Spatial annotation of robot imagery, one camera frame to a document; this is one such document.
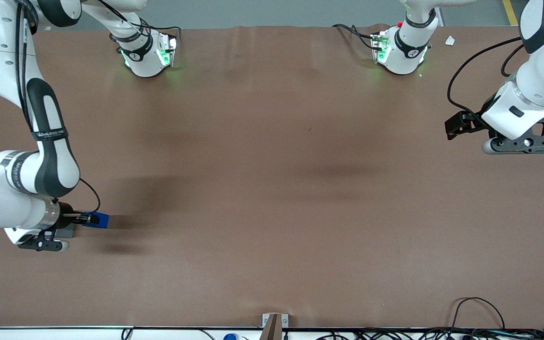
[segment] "robotic arm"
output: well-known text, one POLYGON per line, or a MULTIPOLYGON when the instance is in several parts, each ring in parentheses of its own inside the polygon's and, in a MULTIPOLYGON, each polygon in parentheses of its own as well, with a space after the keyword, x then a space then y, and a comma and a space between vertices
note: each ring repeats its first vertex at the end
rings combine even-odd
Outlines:
POLYGON ((373 57, 397 75, 408 75, 423 62, 430 37, 438 27, 436 7, 463 6, 476 0, 399 0, 406 7, 400 26, 380 32, 373 39, 373 57))
MULTIPOLYGON (((38 149, 0 153, 0 228, 6 228, 15 245, 56 225, 65 209, 54 199, 73 190, 80 175, 58 100, 37 66, 30 31, 36 30, 39 17, 29 5, 0 0, 0 96, 23 110, 38 149)), ((64 9, 62 2, 58 5, 64 9)), ((66 8, 78 19, 80 6, 66 8)), ((43 250, 68 246, 44 241, 43 250)))
POLYGON ((129 24, 95 1, 0 0, 0 96, 22 109, 38 149, 0 153, 0 228, 20 248, 65 250, 68 242, 54 239, 56 230, 98 220, 58 201, 75 188, 80 172, 54 90, 37 66, 32 34, 39 22, 71 26, 85 9, 112 32, 136 75, 154 76, 172 63, 175 39, 131 13, 145 0, 110 3, 142 24, 129 24))
POLYGON ((524 8, 520 35, 529 60, 479 112, 462 111, 449 119, 445 123, 449 140, 488 129, 485 153, 544 153, 544 0, 531 0, 524 8), (537 123, 542 125, 540 135, 532 131, 537 123))

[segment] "blue object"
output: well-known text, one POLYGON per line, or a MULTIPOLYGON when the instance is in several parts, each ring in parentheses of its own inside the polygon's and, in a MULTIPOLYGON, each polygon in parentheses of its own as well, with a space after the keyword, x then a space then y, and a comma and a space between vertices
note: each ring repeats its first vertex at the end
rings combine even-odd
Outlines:
POLYGON ((110 219, 110 215, 106 215, 105 213, 101 212, 95 212, 92 214, 93 217, 97 217, 100 221, 97 223, 85 223, 84 226, 90 227, 90 228, 100 228, 100 229, 107 229, 108 228, 108 220, 110 219))

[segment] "table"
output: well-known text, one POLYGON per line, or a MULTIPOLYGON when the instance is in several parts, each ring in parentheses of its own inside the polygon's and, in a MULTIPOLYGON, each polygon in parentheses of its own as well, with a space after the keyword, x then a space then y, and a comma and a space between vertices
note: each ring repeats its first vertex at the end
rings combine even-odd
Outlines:
MULTIPOLYGON (((480 296, 544 327, 544 155, 488 156, 484 133, 443 125, 457 67, 516 28, 439 28, 409 76, 335 28, 236 27, 184 32, 179 68, 139 79, 107 34, 36 47, 110 230, 60 254, 0 230, 0 325, 438 326, 480 296)), ((481 106, 515 47, 473 62, 455 99, 481 106)), ((0 151, 34 148, 0 98, 0 151)), ((95 207, 82 185, 62 200, 95 207)), ((458 325, 498 323, 471 303, 458 325)))

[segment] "cable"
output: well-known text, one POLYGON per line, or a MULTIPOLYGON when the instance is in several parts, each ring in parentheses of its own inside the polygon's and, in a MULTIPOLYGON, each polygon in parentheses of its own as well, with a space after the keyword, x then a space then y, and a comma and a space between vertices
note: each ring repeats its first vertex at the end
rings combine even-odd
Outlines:
POLYGON ((319 338, 317 338, 316 340, 329 340, 329 339, 333 339, 333 340, 336 340, 336 339, 339 339, 339 340, 349 340, 348 338, 346 338, 345 336, 341 335, 341 334, 335 334, 335 332, 331 332, 330 335, 324 335, 324 336, 321 336, 319 338))
POLYGON ((82 183, 84 183, 85 185, 87 185, 89 189, 91 189, 91 191, 93 192, 93 195, 95 195, 95 198, 98 200, 98 206, 95 208, 95 210, 89 213, 89 215, 92 215, 93 213, 97 213, 98 210, 100 210, 100 205, 102 204, 102 201, 100 201, 100 196, 98 195, 98 192, 94 189, 93 186, 87 183, 84 179, 80 178, 79 180, 82 181, 82 183))
MULTIPOLYGON (((134 26, 134 27, 140 27, 140 28, 150 28, 151 30, 177 30, 178 31, 178 38, 179 38, 179 35, 181 34, 182 32, 182 28, 179 27, 179 26, 169 26, 169 27, 154 27, 154 26, 151 26, 151 25, 142 25, 142 24, 135 24, 134 22, 130 22, 129 20, 127 20, 126 17, 124 17, 121 12, 119 12, 118 10, 116 10, 113 6, 110 6, 109 4, 107 4, 106 2, 104 2, 104 0, 98 0, 100 3, 102 3, 102 5, 104 5, 104 7, 106 7, 109 11, 111 11, 114 15, 116 15, 117 17, 119 17, 121 20, 127 22, 128 24, 134 26)), ((147 34, 144 34, 142 30, 138 30, 138 32, 142 35, 142 36, 146 36, 148 37, 147 34)))
MULTIPOLYGON (((31 120, 28 116, 28 108, 26 107, 26 103, 25 103, 25 94, 24 92, 22 91, 22 89, 24 88, 23 84, 22 84, 22 79, 26 79, 26 77, 21 77, 21 71, 20 71, 20 34, 21 34, 21 31, 20 31, 20 23, 21 23, 21 20, 22 20, 22 5, 21 4, 18 4, 18 8, 17 8, 17 13, 16 13, 16 49, 15 49, 15 52, 16 52, 16 84, 17 84, 17 89, 18 89, 18 101, 20 103, 20 107, 22 109, 22 114, 24 115, 24 120, 26 121, 26 124, 28 125, 29 129, 32 130, 32 127, 31 127, 31 120)), ((23 45, 23 51, 24 51, 24 66, 26 68, 26 43, 24 43, 23 45)))
POLYGON ((453 333, 453 331, 455 330, 455 324, 457 323, 457 316, 459 315, 459 309, 460 309, 460 306, 462 304, 464 304, 466 301, 470 301, 470 300, 479 300, 479 301, 482 301, 484 303, 487 303, 490 307, 492 307, 494 309, 495 312, 497 312, 497 314, 499 315, 499 318, 501 319, 501 329, 505 329, 505 319, 503 319, 503 315, 501 314, 501 312, 499 312, 499 310, 494 307, 494 305, 490 302, 488 302, 488 300, 485 300, 485 299, 482 299, 481 297, 465 297, 464 299, 462 299, 459 304, 457 305, 457 308, 455 310, 455 316, 453 317, 453 323, 452 325, 450 326, 450 330, 448 332, 448 336, 447 336, 447 339, 448 340, 451 340, 451 335, 453 333))
POLYGON ((348 30, 348 32, 358 36, 358 38, 360 39, 360 41, 362 42, 362 44, 364 44, 365 46, 367 46, 368 48, 370 48, 371 50, 375 50, 375 51, 381 51, 381 48, 379 47, 374 47, 372 45, 369 45, 368 43, 366 43, 365 39, 364 38, 367 38, 367 39, 371 39, 371 35, 366 35, 366 34, 363 34, 363 33, 360 33, 358 32, 358 28, 356 28, 355 25, 352 25, 352 27, 348 27, 344 24, 335 24, 331 27, 337 27, 337 28, 344 28, 345 30, 348 30))
POLYGON ((211 335, 211 334, 205 332, 205 330, 199 329, 199 331, 201 331, 201 332, 207 334, 207 336, 209 336, 209 338, 210 338, 211 340, 215 340, 215 338, 213 337, 213 335, 211 335))
POLYGON ((343 29, 345 29, 345 30, 348 30, 348 31, 349 31, 350 33, 352 33, 352 34, 358 34, 358 35, 360 35, 361 37, 367 37, 367 38, 370 38, 370 37, 371 37, 371 36, 367 36, 366 34, 362 34, 362 33, 359 33, 359 32, 357 32, 357 31, 354 31, 354 30, 352 30, 352 28, 350 28, 350 27, 348 27, 347 25, 344 25, 344 24, 335 24, 335 25, 333 25, 333 26, 331 26, 331 27, 343 28, 343 29))
POLYGON ((134 329, 132 328, 123 329, 123 332, 121 332, 121 340, 129 340, 132 333, 134 333, 134 329))
POLYGON ((494 50, 495 48, 497 47, 501 47, 503 45, 507 45, 508 43, 513 43, 515 41, 520 41, 522 40, 522 37, 514 37, 514 38, 511 38, 511 39, 508 39, 508 40, 505 40, 505 41, 502 41, 500 43, 495 43, 495 45, 492 45, 490 47, 486 47, 484 48, 483 50, 477 52, 476 54, 474 54, 473 56, 471 56, 469 59, 466 60, 466 62, 464 62, 458 69, 457 71, 455 72, 455 74, 453 75, 453 77, 450 79, 450 82, 449 82, 449 87, 447 88, 446 90, 446 97, 449 99, 449 102, 452 104, 452 105, 455 105, 456 107, 462 109, 462 110, 465 110, 466 112, 468 112, 469 114, 471 114, 471 116, 473 116, 478 123, 480 123, 483 127, 485 127, 486 129, 490 129, 490 127, 488 126, 488 124, 486 124, 486 122, 484 122, 480 117, 477 116, 477 114, 475 114, 470 108, 468 108, 467 106, 465 105, 462 105, 462 104, 459 104, 457 103, 456 101, 454 101, 451 97, 451 92, 452 92, 452 88, 453 88, 453 83, 455 82, 455 79, 457 79, 457 77, 459 76, 459 73, 465 68, 465 66, 467 66, 467 64, 469 64, 472 60, 474 60, 475 58, 477 58, 478 56, 480 56, 481 54, 484 54, 490 50, 494 50))
POLYGON ((505 72, 505 67, 507 67, 507 64, 509 64, 509 60, 511 60, 511 58, 513 58, 513 56, 516 55, 516 53, 521 50, 522 48, 524 47, 524 44, 516 47, 515 50, 513 50, 513 52, 511 52, 511 54, 507 57, 507 59, 505 59, 505 61, 503 62, 503 65, 501 66, 501 75, 503 75, 503 77, 509 77, 511 76, 511 73, 506 73, 505 72))

